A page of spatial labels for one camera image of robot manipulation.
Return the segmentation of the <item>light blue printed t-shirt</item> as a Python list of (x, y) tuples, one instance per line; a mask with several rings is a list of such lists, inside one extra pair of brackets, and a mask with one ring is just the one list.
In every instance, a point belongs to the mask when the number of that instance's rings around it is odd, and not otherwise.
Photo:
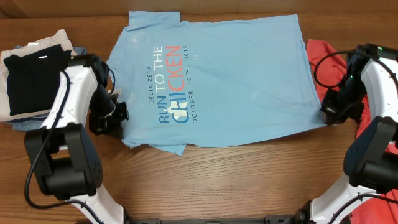
[(181, 155), (324, 126), (297, 15), (188, 22), (130, 12), (108, 59), (124, 143)]

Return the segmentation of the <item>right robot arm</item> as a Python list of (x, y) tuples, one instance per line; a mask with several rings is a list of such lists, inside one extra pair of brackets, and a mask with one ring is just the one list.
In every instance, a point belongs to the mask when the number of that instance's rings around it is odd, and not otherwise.
[(346, 75), (326, 86), (321, 111), (328, 125), (359, 121), (367, 98), (371, 122), (348, 148), (343, 175), (320, 197), (308, 201), (286, 223), (340, 223), (370, 198), (387, 201), (397, 189), (397, 50), (374, 44), (345, 51)]

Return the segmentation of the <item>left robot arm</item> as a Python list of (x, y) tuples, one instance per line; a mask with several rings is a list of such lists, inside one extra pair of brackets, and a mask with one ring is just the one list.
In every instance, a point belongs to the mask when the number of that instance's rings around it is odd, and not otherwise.
[(103, 166), (88, 135), (123, 139), (127, 105), (106, 91), (113, 71), (95, 54), (72, 56), (60, 71), (52, 109), (40, 129), (25, 134), (30, 159), (24, 197), (33, 208), (73, 205), (92, 223), (132, 223), (103, 185)]

